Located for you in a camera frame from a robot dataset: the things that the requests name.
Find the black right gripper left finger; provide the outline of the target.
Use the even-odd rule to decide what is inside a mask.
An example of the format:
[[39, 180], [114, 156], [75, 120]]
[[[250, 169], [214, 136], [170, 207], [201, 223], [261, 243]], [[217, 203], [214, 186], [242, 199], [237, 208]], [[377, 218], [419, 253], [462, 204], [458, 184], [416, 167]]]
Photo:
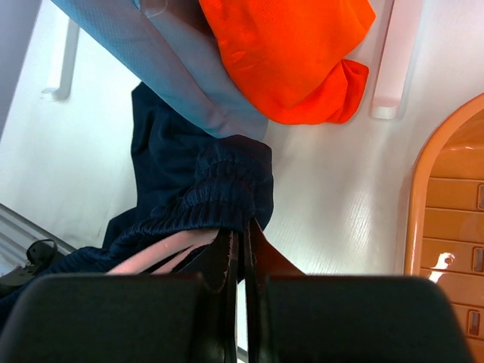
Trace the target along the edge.
[[221, 231], [183, 271], [57, 275], [17, 301], [3, 362], [234, 362], [238, 236]]

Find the pink clothes hanger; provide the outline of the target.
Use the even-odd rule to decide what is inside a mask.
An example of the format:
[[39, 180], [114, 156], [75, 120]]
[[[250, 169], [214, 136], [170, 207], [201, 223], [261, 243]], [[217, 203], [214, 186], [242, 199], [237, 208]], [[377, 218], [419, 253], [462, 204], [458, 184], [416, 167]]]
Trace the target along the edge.
[[185, 260], [190, 253], [211, 244], [219, 229], [180, 231], [130, 257], [111, 269], [108, 275], [138, 275], [157, 263], [168, 259], [152, 275], [167, 274]]

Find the navy blue shorts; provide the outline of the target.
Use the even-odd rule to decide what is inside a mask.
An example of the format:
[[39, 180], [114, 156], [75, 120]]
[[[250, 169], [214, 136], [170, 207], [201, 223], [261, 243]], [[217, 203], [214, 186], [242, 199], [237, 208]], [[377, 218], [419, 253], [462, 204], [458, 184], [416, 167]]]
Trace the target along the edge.
[[102, 277], [181, 231], [242, 232], [274, 211], [272, 149], [244, 135], [215, 138], [187, 121], [147, 85], [132, 91], [131, 158], [136, 205], [111, 219], [101, 247], [82, 247], [39, 279]]

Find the light blue shorts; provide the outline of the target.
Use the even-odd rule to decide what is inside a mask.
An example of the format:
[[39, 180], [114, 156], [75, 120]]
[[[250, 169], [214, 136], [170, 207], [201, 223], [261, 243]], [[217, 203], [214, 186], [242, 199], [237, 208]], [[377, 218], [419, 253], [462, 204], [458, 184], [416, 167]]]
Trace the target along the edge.
[[185, 119], [261, 141], [268, 119], [227, 74], [197, 1], [60, 0], [70, 19]]

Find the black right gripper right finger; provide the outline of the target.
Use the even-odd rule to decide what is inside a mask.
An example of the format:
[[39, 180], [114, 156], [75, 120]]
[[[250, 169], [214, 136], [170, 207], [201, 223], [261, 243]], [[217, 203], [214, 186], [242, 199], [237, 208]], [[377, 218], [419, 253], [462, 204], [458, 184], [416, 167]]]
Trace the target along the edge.
[[445, 294], [425, 278], [307, 275], [251, 221], [244, 233], [251, 362], [472, 362]]

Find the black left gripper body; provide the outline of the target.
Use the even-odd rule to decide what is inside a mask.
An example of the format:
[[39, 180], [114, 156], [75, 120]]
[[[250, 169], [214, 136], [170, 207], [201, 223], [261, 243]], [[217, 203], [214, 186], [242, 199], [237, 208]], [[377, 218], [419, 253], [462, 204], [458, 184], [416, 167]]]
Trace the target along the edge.
[[1, 277], [1, 297], [18, 290], [63, 257], [52, 239], [33, 242], [26, 251], [27, 261]]

